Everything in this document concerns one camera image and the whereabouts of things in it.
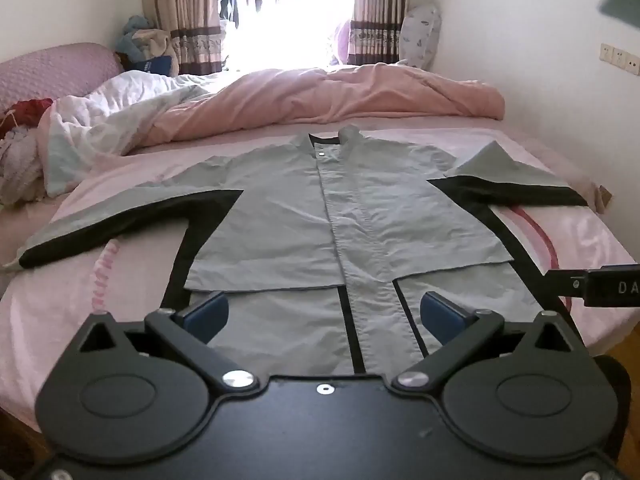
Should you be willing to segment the grey knitted garment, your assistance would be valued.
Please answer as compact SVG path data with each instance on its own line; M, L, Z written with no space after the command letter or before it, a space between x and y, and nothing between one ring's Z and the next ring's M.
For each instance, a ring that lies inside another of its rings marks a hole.
M32 130L16 127L1 140L1 205L15 206L44 197L43 170Z

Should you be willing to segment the pink printed bed sheet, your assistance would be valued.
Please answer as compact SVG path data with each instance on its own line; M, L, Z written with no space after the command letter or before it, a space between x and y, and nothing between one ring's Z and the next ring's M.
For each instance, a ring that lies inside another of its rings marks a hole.
M83 183L64 202L53 221L88 204L94 191L114 192L125 184L169 178L214 156L235 156L256 148L285 144L298 136L331 139L344 126L328 132L288 128L228 134L188 148L134 156ZM358 129L366 136L433 145L464 157L497 142L518 162L552 172L504 134L489 129L400 128ZM597 268L624 264L630 255L584 198L580 207L499 207L496 216L522 243L540 274L553 269ZM26 425L35 421L36 396L73 334L90 314L106 311L120 322L137 321L163 306L160 283L168 278L171 259L186 227L163 221L117 237L82 254L31 269L14 269L18 249L10 255L9 286L1 299L1 406ZM638 322L637 309L618 312L588 309L578 300L559 299L570 312L582 340L593 353L603 353L622 340ZM218 342L226 332L214 339ZM232 359L260 376L253 367Z

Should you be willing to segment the salmon pink duvet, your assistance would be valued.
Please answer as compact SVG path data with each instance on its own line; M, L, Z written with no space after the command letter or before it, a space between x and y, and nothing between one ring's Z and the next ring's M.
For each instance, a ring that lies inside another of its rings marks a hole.
M142 136L144 148L274 125L360 117L458 116L501 120L506 102L489 84L455 81L397 64L338 70L262 70L197 101L171 107Z

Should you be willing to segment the pile of clothes by curtain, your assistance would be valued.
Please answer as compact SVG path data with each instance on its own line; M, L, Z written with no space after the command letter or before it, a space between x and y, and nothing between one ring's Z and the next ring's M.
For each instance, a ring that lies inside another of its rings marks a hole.
M132 16L115 44L125 70L175 77L179 62L170 35L141 15Z

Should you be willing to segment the grey and black shirt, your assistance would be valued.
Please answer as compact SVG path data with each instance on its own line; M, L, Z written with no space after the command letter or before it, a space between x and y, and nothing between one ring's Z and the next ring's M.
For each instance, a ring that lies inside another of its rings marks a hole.
M218 346L230 358L260 374L390 375L438 349L419 322L426 292L516 322L559 309L496 209L583 204L497 142L456 157L347 127L94 191L29 237L13 267L179 221L186 229L160 283L163 306L226 294Z

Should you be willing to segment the wall socket plate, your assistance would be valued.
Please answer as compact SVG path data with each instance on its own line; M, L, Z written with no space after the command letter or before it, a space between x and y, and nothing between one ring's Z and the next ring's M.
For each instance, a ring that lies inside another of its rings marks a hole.
M602 62L611 64L634 76L640 75L640 58L638 55L612 47L609 44L601 44L599 58Z

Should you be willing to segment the left striped brown curtain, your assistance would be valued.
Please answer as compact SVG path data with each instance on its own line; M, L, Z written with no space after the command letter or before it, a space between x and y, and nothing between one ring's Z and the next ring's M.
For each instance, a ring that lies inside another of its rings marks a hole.
M148 20L168 33L180 73L222 70L219 0L142 0L142 8Z

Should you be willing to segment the red garment at headboard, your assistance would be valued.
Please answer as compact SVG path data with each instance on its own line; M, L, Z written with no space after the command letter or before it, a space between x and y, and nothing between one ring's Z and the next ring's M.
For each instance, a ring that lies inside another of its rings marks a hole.
M36 128L43 114L53 104L51 99L18 101L1 114L0 136L17 127Z

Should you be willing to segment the white pastel patterned quilt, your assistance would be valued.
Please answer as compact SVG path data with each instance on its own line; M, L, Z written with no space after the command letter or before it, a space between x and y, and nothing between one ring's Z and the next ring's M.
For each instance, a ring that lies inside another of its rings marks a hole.
M47 196L70 192L101 162L128 154L161 114L225 85L220 75L169 77L130 70L86 96L55 100L37 128Z

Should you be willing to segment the right striped brown curtain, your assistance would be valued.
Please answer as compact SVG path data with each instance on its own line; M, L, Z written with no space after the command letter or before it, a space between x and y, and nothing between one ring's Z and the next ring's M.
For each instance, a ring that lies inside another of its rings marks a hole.
M349 24L347 63L396 63L409 0L355 0Z

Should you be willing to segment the striped brown curtain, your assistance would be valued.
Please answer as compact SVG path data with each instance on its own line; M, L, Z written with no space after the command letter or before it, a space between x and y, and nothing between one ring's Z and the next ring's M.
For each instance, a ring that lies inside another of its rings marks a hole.
M222 70L219 0L142 0L142 8L148 20L168 33L180 73Z
M349 24L347 63L396 63L409 0L355 0Z

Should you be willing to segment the mauve quilted headboard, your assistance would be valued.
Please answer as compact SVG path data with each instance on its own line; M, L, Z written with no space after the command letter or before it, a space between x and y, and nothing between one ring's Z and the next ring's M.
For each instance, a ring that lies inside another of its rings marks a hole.
M33 99L86 96L122 72L109 48L92 42L30 52L0 64L1 110Z

